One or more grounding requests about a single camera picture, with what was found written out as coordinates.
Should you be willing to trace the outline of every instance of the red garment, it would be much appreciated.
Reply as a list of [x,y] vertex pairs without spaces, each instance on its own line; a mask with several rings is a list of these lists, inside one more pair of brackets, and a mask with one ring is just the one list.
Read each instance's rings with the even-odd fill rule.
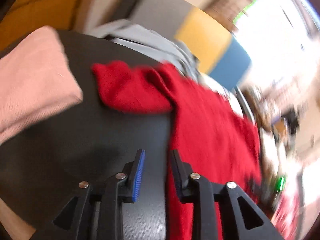
[[[169,63],[130,69],[115,61],[92,70],[101,100],[113,109],[137,114],[174,110],[169,148],[178,149],[194,172],[221,184],[235,181],[243,190],[250,177],[260,181],[257,129],[234,114],[219,94],[182,77]],[[193,205],[179,202],[170,169],[167,205],[170,240],[191,240]]]

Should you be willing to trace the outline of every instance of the gray garment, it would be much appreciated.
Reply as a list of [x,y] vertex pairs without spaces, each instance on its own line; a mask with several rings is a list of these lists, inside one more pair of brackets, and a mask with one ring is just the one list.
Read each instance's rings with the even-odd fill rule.
[[110,35],[114,43],[138,51],[156,61],[168,61],[185,76],[196,82],[201,79],[197,69],[198,60],[182,41],[171,42],[158,33],[147,30],[129,20],[121,19],[101,25],[89,35],[103,38]]

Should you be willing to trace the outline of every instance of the gray panel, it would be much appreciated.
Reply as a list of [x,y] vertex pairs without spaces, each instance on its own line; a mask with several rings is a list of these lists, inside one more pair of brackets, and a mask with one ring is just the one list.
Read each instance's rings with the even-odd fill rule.
[[185,0],[141,0],[130,19],[172,40],[192,8]]

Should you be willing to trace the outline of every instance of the triangular cutout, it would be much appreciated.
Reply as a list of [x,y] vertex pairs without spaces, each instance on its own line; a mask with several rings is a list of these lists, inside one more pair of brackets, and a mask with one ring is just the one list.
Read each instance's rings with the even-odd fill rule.
[[246,229],[250,230],[263,225],[262,219],[243,197],[238,198],[238,203]]
[[63,208],[61,213],[56,217],[53,223],[64,230],[69,230],[72,225],[73,215],[75,214],[76,206],[78,203],[78,197],[74,197]]

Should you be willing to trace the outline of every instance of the blue panel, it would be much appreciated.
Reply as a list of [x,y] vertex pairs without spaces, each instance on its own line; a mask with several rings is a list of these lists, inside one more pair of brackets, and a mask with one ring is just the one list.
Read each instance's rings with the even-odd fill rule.
[[249,68],[251,59],[242,46],[232,37],[229,48],[208,74],[226,89],[233,89]]

